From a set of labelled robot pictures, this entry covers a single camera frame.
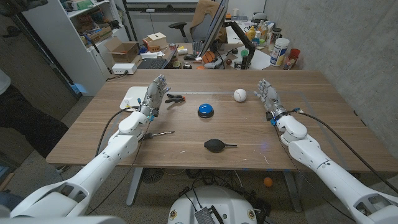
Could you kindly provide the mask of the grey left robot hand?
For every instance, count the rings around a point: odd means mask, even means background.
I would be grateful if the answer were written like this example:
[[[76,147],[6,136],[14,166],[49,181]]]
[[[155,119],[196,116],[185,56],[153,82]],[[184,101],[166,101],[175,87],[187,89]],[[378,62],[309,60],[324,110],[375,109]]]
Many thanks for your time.
[[[140,112],[146,116],[157,116],[163,96],[170,90],[164,75],[159,75],[148,86]]]

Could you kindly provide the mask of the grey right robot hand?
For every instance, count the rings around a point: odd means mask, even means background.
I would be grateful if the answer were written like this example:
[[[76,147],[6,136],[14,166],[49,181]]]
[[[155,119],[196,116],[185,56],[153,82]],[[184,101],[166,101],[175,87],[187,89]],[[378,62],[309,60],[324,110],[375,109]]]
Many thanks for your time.
[[[262,79],[257,84],[257,87],[258,91],[254,91],[254,95],[257,96],[264,104],[264,107],[267,111],[266,117],[268,121],[270,121],[271,119],[277,121],[282,116],[288,114],[287,110],[284,108],[281,102],[278,93],[270,82]]]

